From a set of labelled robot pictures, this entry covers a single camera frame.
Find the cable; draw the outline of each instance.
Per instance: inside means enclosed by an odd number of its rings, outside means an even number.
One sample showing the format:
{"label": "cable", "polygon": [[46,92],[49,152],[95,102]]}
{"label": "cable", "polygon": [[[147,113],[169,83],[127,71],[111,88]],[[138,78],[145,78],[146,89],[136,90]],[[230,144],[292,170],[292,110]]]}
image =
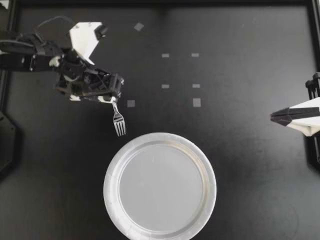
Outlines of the cable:
{"label": "cable", "polygon": [[25,43],[25,42],[22,42],[22,41],[16,41],[16,40],[0,40],[0,43],[21,44],[21,45],[25,45],[25,46],[28,46],[28,47],[31,47],[31,48],[34,47],[32,44]]}
{"label": "cable", "polygon": [[40,23],[38,26],[36,26],[36,28],[40,28],[42,25],[45,25],[45,24],[47,24],[47,23],[49,23],[49,22],[51,22],[51,21],[53,21],[53,20],[56,20],[56,19],[63,19],[63,20],[65,20],[65,21],[71,23],[72,25],[76,25],[76,23],[75,23],[71,18],[69,18],[69,17],[67,17],[67,16],[55,16],[55,17],[53,17],[53,18],[50,18],[50,19],[48,19],[48,20],[43,21],[43,22]]}

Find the paper plate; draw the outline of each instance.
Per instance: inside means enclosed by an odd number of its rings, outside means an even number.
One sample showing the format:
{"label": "paper plate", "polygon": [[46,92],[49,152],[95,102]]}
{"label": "paper plate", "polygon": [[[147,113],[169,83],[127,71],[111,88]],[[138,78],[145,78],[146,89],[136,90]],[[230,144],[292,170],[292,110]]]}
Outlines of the paper plate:
{"label": "paper plate", "polygon": [[189,240],[207,223],[216,179],[205,154],[170,133],[140,136],[112,159],[103,197],[114,225],[131,240]]}

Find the black tabletop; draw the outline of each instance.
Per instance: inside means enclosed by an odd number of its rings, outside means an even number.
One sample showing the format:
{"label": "black tabletop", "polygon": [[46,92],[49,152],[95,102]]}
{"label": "black tabletop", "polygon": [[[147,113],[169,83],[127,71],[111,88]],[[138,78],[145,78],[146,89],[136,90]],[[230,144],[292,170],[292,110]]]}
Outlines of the black tabletop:
{"label": "black tabletop", "polygon": [[126,239],[105,209],[104,177],[124,144],[152,132],[189,139],[212,164],[216,204],[195,240],[320,237],[320,177],[304,138],[269,120],[308,99],[305,6],[24,8],[18,30],[57,15],[109,27],[91,59],[125,79],[127,135],[116,137],[112,106],[54,91],[55,73],[13,73],[5,112],[19,157],[0,182],[1,240]]}

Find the fork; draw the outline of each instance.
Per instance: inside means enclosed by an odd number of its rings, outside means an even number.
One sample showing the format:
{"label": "fork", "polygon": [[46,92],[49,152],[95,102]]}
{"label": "fork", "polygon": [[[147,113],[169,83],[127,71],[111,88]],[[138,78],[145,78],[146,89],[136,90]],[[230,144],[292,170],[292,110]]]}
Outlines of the fork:
{"label": "fork", "polygon": [[112,102],[114,116],[113,116],[113,124],[118,137],[126,134],[126,123],[124,117],[119,113],[117,102]]}

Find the metal frame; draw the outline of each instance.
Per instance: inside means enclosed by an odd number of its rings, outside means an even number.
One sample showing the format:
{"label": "metal frame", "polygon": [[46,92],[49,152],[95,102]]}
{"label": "metal frame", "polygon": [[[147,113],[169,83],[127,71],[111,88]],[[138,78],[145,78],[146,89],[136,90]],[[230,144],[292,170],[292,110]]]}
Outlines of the metal frame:
{"label": "metal frame", "polygon": [[[149,5],[149,6],[170,6],[170,5],[259,5],[259,4],[273,4],[273,5],[305,5],[308,10],[309,22],[311,26],[312,44],[314,49],[314,57],[316,61],[316,70],[320,72],[320,4],[319,0],[10,0],[9,2],[9,20],[7,25],[7,31],[16,30],[16,22],[19,19],[20,9],[24,7],[37,7],[37,6],[71,6],[76,4],[82,5]],[[5,113],[7,83],[10,77],[10,73],[7,71],[0,71],[0,112]],[[303,91],[303,82],[307,79],[301,80],[301,91]],[[310,152],[315,152],[315,146],[320,143],[312,139],[306,140],[307,156]]]}

